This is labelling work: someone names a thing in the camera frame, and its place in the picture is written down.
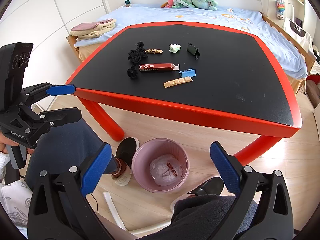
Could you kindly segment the person left hand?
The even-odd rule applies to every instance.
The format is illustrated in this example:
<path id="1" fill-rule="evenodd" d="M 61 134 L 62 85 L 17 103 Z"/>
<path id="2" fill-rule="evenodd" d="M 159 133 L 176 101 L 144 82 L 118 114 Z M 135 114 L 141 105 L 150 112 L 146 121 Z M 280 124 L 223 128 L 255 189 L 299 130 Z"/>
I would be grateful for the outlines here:
<path id="1" fill-rule="evenodd" d="M 7 146 L 19 146 L 19 143 L 5 137 L 3 133 L 0 132 L 0 151 L 4 154 L 8 154 Z"/>

